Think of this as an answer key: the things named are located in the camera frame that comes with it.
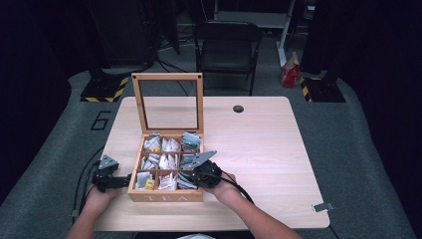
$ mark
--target red bag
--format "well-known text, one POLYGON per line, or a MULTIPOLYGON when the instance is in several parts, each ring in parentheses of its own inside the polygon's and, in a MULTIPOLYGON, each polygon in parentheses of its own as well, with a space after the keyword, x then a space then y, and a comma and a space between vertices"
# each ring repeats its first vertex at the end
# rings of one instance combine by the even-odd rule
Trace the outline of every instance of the red bag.
POLYGON ((292 57, 285 63, 282 71, 282 87, 292 88, 299 79, 299 60, 296 52, 293 52, 292 57))

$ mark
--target human arm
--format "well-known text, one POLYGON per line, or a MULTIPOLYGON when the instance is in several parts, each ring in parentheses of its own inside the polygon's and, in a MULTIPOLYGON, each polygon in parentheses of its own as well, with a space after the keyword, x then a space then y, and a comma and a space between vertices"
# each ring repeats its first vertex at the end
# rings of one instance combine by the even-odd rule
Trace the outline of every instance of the human arm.
POLYGON ((94 186, 87 196, 87 202, 81 215, 72 226, 67 238, 94 238, 94 227, 97 219, 106 210, 108 203, 120 193, 121 189, 103 193, 94 186))
MULTIPOLYGON (((235 180, 232 174, 230 174, 230 178, 223 173, 223 177, 235 180)), ((302 238, 290 227, 248 201, 235 186, 224 180, 220 181, 217 186, 204 188, 204 190, 214 194, 221 203, 238 214, 257 239, 302 238)))

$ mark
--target forearm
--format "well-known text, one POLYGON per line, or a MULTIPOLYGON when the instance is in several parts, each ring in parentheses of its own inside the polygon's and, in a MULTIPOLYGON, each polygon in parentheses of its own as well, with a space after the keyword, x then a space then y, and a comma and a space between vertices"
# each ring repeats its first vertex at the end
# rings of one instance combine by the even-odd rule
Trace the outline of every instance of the forearm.
POLYGON ((72 226, 67 239, 73 238, 94 238, 94 227, 96 224, 97 216, 90 213, 81 213, 72 226))
POLYGON ((240 194, 231 196, 231 200, 227 200, 224 204, 239 215, 255 238, 301 238, 290 227, 270 216, 240 194))

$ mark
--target human hand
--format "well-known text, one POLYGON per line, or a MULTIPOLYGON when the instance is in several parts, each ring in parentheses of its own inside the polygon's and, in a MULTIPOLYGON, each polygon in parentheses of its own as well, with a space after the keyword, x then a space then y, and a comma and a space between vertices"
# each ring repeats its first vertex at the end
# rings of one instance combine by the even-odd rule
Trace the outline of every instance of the human hand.
MULTIPOLYGON (((221 175, 222 178, 225 178, 229 181, 233 181, 236 183, 236 176, 234 174, 223 172, 221 175)), ((228 205, 235 197, 241 196, 240 191, 231 183, 221 180, 215 187, 213 188, 203 188, 204 191, 207 191, 213 194, 217 200, 221 203, 228 205)))
POLYGON ((89 213, 94 217, 100 216, 106 210, 109 202, 120 193, 121 188, 101 192, 96 186, 92 185, 82 213, 89 213))

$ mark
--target black chair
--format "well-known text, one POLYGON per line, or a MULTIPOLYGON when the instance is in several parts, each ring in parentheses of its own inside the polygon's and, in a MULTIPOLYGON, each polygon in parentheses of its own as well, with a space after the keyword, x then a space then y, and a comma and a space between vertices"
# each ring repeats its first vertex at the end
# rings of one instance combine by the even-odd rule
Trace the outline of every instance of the black chair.
POLYGON ((194 29, 196 71, 204 78, 205 73, 244 74, 246 81, 251 76, 251 96, 262 37, 261 29, 252 23, 212 20, 199 24, 194 29))

